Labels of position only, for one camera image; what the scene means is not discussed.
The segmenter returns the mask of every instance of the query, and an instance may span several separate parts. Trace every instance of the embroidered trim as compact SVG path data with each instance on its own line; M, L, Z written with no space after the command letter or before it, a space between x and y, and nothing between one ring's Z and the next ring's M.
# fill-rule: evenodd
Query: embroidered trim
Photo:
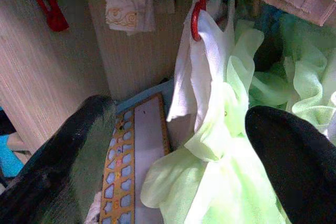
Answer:
M136 12L122 15L122 8L112 7L106 12L106 23L125 27L136 27Z

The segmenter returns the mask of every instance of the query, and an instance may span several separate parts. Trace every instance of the wooden wardrobe panel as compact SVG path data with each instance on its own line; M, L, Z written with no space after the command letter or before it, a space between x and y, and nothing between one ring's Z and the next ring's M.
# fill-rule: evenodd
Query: wooden wardrobe panel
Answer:
M173 73L183 22L192 0L176 0L175 14L155 14L155 32L132 36L108 27L105 0L88 2L114 99L129 98Z
M58 0L67 31L35 0L0 0L0 103L34 153L81 102L108 94L87 0Z

